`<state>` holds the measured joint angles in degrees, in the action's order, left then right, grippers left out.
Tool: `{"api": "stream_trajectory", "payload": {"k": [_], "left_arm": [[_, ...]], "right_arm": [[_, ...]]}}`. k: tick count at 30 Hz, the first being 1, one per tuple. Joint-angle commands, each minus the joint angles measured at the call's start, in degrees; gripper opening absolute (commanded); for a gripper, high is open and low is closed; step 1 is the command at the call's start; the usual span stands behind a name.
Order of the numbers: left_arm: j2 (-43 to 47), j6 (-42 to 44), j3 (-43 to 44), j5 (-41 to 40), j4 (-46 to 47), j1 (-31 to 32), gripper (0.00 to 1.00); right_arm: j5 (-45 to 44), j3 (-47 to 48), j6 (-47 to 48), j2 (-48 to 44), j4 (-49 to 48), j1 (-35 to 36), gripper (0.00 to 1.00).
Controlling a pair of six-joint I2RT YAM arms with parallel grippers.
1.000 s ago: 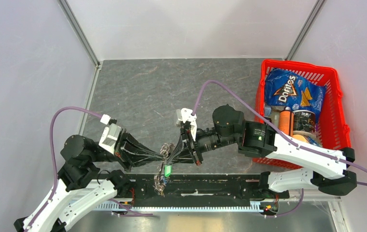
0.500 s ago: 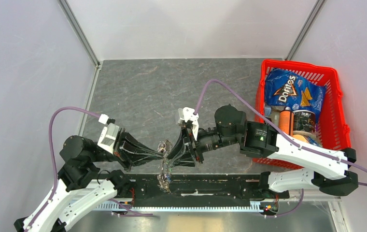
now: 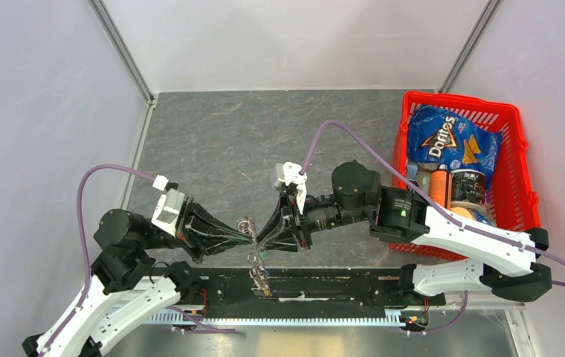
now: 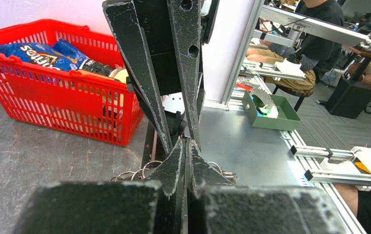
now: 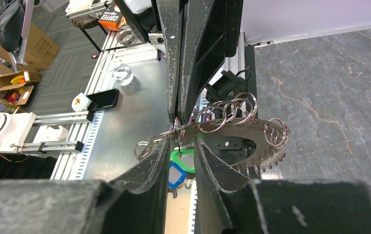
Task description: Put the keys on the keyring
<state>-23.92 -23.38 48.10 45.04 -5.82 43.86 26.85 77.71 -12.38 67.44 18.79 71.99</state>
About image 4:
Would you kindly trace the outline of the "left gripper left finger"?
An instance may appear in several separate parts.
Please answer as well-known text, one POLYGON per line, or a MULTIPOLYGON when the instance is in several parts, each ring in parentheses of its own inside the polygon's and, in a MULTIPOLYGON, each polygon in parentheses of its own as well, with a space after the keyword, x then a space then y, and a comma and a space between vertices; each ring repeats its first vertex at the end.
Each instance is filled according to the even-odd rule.
POLYGON ((179 234, 186 141, 142 180, 52 182, 28 200, 15 234, 179 234))

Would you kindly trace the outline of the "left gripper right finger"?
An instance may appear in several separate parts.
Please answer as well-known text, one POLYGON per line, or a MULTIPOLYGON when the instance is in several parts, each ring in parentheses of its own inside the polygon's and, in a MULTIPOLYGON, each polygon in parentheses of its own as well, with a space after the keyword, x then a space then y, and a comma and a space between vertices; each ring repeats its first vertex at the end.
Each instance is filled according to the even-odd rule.
POLYGON ((238 186, 186 141, 190 234, 345 234, 330 197, 314 187, 238 186))

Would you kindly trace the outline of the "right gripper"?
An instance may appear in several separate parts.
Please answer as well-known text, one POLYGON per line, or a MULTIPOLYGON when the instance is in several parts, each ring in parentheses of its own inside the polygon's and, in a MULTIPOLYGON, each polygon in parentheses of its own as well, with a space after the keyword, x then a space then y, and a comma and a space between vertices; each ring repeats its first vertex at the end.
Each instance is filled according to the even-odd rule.
POLYGON ((200 49, 211 39, 218 5, 219 0, 102 3, 141 109, 157 131, 166 155, 171 153, 173 144, 161 101, 163 95, 182 92, 189 133, 194 145, 200 147, 200 49))

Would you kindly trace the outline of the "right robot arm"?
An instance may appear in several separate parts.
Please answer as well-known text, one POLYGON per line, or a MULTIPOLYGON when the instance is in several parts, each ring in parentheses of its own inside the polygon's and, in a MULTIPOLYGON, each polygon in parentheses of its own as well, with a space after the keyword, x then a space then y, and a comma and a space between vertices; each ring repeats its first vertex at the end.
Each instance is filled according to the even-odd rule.
POLYGON ((205 96, 202 46, 209 43, 217 0, 106 0, 103 13, 149 125, 168 155, 189 129, 200 140, 205 96))

